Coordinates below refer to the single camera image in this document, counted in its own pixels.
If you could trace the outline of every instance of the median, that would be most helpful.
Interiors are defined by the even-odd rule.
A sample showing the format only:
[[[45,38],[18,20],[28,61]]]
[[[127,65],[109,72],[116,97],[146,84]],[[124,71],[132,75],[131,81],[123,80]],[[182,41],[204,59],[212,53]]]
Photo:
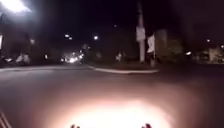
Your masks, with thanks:
[[[151,74],[159,72],[157,68],[152,68],[149,64],[140,63],[118,63],[118,64],[89,64],[89,68],[108,73],[117,74]]]

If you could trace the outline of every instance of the night sky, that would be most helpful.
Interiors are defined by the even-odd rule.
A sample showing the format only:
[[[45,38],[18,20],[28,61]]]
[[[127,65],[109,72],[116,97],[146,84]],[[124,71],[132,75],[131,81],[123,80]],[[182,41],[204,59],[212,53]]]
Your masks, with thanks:
[[[180,37],[222,44],[222,0],[143,0],[148,31],[167,28]],[[135,27],[135,0],[32,0],[38,35],[59,40],[69,33],[91,38],[100,26]]]

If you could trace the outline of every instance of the street light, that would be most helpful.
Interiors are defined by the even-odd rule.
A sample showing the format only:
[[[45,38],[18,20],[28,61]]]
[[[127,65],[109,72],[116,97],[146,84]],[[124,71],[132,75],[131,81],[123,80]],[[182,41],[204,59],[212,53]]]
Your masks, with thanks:
[[[210,42],[211,42],[211,40],[210,40],[210,39],[207,39],[207,42],[208,42],[208,43],[210,43]]]
[[[93,39],[94,39],[94,40],[98,40],[99,37],[98,37],[98,36],[94,36]]]
[[[31,12],[31,10],[26,7],[21,0],[0,0],[0,2],[5,8],[14,13]]]
[[[69,35],[68,35],[68,34],[65,34],[65,37],[66,37],[66,38],[69,38]]]

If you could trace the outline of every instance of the asphalt road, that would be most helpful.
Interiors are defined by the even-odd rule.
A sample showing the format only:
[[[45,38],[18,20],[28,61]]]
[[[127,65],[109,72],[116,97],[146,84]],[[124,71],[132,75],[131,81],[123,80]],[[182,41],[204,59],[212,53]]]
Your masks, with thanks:
[[[0,108],[12,128],[222,128],[224,68],[148,75],[85,66],[0,72]]]

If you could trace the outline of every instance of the curb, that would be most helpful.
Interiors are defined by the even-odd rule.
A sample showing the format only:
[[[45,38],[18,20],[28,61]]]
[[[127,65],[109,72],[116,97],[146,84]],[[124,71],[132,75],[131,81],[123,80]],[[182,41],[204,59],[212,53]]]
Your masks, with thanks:
[[[116,70],[116,69],[104,69],[104,68],[96,68],[93,66],[88,66],[90,69],[100,72],[107,72],[107,73],[116,73],[116,74],[152,74],[157,73],[159,70]]]

